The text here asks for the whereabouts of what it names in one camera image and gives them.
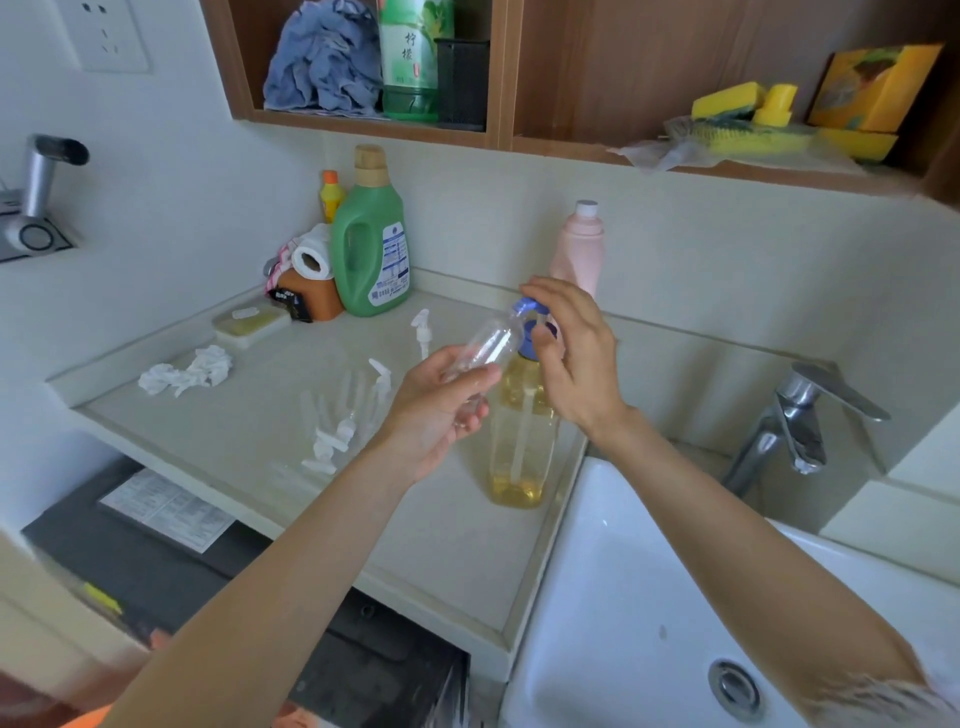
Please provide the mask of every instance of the electrical outlet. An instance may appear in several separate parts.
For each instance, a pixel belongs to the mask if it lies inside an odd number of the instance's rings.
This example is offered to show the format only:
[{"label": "electrical outlet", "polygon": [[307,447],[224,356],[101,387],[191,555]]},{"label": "electrical outlet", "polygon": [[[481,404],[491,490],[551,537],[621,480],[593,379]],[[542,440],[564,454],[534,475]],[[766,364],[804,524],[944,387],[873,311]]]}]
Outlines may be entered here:
[{"label": "electrical outlet", "polygon": [[84,71],[149,73],[127,0],[54,0]]}]

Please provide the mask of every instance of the blue towel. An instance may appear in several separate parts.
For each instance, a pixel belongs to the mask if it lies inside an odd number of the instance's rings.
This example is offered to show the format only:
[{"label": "blue towel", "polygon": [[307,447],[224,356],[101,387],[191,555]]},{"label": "blue towel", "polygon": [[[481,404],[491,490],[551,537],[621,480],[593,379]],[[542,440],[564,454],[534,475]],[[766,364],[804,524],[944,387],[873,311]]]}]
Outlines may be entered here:
[{"label": "blue towel", "polygon": [[307,0],[283,25],[264,107],[374,113],[382,78],[373,13],[357,0]]}]

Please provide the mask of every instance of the white sink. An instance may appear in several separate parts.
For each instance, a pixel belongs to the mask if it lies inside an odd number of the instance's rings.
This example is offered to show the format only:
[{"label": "white sink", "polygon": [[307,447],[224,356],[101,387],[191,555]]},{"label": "white sink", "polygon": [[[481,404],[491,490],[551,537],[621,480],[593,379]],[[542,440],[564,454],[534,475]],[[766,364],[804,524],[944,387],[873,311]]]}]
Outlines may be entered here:
[{"label": "white sink", "polygon": [[[960,656],[960,590],[778,527],[912,643]],[[708,682],[720,659],[755,680],[764,705],[753,725],[805,726],[710,610],[626,480],[610,463],[587,458],[504,698],[503,724],[739,726]]]}]

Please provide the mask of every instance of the green bottle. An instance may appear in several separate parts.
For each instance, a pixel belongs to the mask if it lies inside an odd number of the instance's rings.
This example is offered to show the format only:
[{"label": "green bottle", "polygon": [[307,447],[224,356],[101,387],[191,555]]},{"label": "green bottle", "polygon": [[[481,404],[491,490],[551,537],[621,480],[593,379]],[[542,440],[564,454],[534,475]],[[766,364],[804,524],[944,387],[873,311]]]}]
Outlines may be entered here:
[{"label": "green bottle", "polygon": [[453,37],[453,0],[380,0],[383,112],[437,121],[437,38]]},{"label": "green bottle", "polygon": [[353,166],[355,185],[333,221],[330,265],[344,308],[375,316],[410,295],[403,201],[390,184],[382,147],[358,144]]}]

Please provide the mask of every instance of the forearm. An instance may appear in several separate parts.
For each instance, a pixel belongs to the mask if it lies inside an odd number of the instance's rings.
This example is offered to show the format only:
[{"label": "forearm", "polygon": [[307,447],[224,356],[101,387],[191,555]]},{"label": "forearm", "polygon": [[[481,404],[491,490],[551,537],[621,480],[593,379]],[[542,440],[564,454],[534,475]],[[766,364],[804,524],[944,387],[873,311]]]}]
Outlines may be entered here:
[{"label": "forearm", "polygon": [[105,728],[269,725],[404,493],[365,450],[155,655]]},{"label": "forearm", "polygon": [[853,677],[922,683],[906,641],[772,524],[630,410],[597,445],[636,490],[713,610],[802,712]]}]

